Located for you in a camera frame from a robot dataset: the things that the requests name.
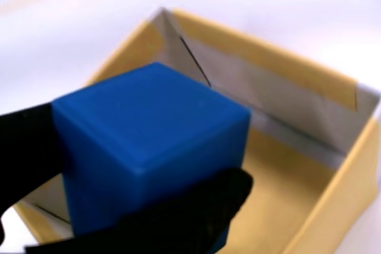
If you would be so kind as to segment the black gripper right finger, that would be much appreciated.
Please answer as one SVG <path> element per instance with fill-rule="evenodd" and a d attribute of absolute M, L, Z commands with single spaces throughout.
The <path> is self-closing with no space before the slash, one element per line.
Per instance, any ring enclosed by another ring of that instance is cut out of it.
<path fill-rule="evenodd" d="M 228 169 L 116 225 L 26 253 L 208 253 L 249 196 L 254 179 Z"/>

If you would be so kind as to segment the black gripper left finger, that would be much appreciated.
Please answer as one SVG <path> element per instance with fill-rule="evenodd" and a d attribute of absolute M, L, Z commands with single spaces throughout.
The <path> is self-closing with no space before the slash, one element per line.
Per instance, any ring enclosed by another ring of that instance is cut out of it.
<path fill-rule="evenodd" d="M 1 214 L 62 171 L 50 103 L 1 115 Z"/>

